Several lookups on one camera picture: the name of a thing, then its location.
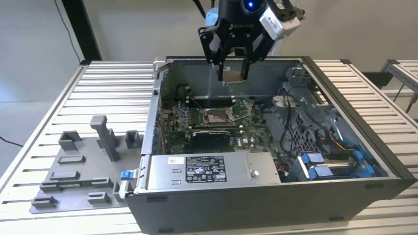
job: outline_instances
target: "vertical pole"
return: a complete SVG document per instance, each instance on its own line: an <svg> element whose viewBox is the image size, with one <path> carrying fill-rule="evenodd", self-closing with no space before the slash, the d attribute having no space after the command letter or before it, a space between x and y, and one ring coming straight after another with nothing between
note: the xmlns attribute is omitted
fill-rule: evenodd
<svg viewBox="0 0 418 235"><path fill-rule="evenodd" d="M61 0L84 60L101 60L83 0Z"/></svg>

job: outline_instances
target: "blue clip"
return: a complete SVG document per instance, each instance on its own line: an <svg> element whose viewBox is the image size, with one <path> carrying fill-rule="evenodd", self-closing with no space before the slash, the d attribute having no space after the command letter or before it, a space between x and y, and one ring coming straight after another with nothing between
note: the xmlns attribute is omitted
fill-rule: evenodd
<svg viewBox="0 0 418 235"><path fill-rule="evenodd" d="M324 163L326 160L320 153L307 153L308 161L314 164Z"/></svg>
<svg viewBox="0 0 418 235"><path fill-rule="evenodd" d="M357 173L355 175L361 178L374 177L374 169L373 169L371 165L366 165L363 171L361 173Z"/></svg>
<svg viewBox="0 0 418 235"><path fill-rule="evenodd" d="M312 180L324 179L334 176L327 166L316 166L311 168L307 172Z"/></svg>
<svg viewBox="0 0 418 235"><path fill-rule="evenodd" d="M304 164L308 164L308 157L306 153L302 155L302 161Z"/></svg>
<svg viewBox="0 0 418 235"><path fill-rule="evenodd" d="M358 159L358 161L361 162L363 160L363 155L359 151L354 152L355 158Z"/></svg>
<svg viewBox="0 0 418 235"><path fill-rule="evenodd" d="M120 180L134 180L134 172L125 170L120 173Z"/></svg>

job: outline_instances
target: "motherboard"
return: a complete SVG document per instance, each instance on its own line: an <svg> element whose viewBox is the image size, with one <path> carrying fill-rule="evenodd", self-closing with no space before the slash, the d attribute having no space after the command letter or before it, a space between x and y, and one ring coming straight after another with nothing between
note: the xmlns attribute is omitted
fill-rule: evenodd
<svg viewBox="0 0 418 235"><path fill-rule="evenodd" d="M167 154L278 152L254 99L234 98L208 104L207 100L187 97L162 113Z"/></svg>

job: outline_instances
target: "power supply label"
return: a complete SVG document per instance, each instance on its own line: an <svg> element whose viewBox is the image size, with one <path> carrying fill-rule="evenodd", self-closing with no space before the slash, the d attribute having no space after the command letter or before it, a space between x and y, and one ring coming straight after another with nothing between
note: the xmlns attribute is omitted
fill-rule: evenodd
<svg viewBox="0 0 418 235"><path fill-rule="evenodd" d="M186 157L188 183L227 182L223 156Z"/></svg>

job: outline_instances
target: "gray block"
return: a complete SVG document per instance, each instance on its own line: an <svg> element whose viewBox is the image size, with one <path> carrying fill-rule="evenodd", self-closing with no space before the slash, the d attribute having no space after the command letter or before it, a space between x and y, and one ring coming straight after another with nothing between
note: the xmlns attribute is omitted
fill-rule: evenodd
<svg viewBox="0 0 418 235"><path fill-rule="evenodd" d="M31 204L35 208L52 208L57 200L53 197L36 197Z"/></svg>
<svg viewBox="0 0 418 235"><path fill-rule="evenodd" d="M119 189L120 189L120 185L119 185L117 182L115 182L115 186L113 186L113 190L112 190L113 193L112 193L112 194L113 194L116 200L117 200L119 202L123 202L124 199L120 198Z"/></svg>
<svg viewBox="0 0 418 235"><path fill-rule="evenodd" d="M60 157L59 164L73 164L73 163L83 163L85 162L84 155L71 155Z"/></svg>
<svg viewBox="0 0 418 235"><path fill-rule="evenodd" d="M138 131L127 131L124 135L125 146L132 148L142 148L144 141L144 135L139 135Z"/></svg>
<svg viewBox="0 0 418 235"><path fill-rule="evenodd" d="M115 133L105 127L107 117L104 115L95 115L91 118L89 126L97 131L100 138L100 145L104 148L109 160L116 162L120 159L116 151L116 137Z"/></svg>
<svg viewBox="0 0 418 235"><path fill-rule="evenodd" d="M95 180L101 180L100 182L93 182L92 186L95 188L112 188L113 182L109 177L95 178Z"/></svg>
<svg viewBox="0 0 418 235"><path fill-rule="evenodd" d="M75 145L76 141L81 141L79 133L76 131L64 131L60 135L59 144L64 151L77 150Z"/></svg>
<svg viewBox="0 0 418 235"><path fill-rule="evenodd" d="M57 192L57 191L61 191L61 188L57 185L40 185L39 189L43 192Z"/></svg>
<svg viewBox="0 0 418 235"><path fill-rule="evenodd" d="M79 177L80 173L77 171L52 172L49 180L76 180Z"/></svg>
<svg viewBox="0 0 418 235"><path fill-rule="evenodd" d="M105 192L91 192L87 200L91 204L101 204L111 202L111 198Z"/></svg>

